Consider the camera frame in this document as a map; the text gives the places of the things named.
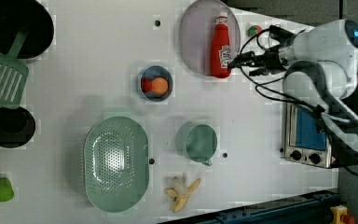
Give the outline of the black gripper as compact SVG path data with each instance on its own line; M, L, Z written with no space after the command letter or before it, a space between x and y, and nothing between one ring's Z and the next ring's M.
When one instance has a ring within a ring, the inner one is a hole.
M228 64L228 69L240 68L252 63L252 67L255 69L251 72L251 76L267 76L276 75L285 71L279 55L275 52L265 52L263 55L256 55L253 51L248 51L239 54Z

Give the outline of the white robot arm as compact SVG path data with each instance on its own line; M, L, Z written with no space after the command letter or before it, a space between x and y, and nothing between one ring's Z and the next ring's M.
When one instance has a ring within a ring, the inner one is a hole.
M316 118L338 148L358 161L358 115L343 100L358 86L358 23L337 20L295 34L266 29L278 44L257 55L241 53L228 67L282 73L280 101Z

